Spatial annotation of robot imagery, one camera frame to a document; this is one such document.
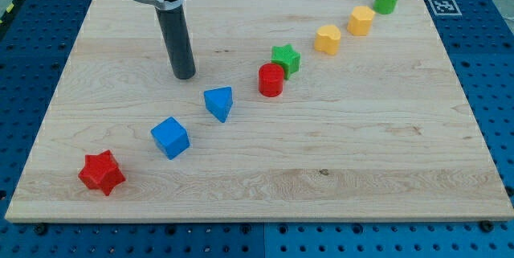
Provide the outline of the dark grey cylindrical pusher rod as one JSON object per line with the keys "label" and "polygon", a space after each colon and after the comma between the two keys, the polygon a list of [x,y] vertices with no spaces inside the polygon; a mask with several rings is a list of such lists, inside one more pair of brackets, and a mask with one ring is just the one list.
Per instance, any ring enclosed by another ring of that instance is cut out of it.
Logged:
{"label": "dark grey cylindrical pusher rod", "polygon": [[196,67],[183,6],[156,9],[156,13],[174,76],[179,80],[192,78]]}

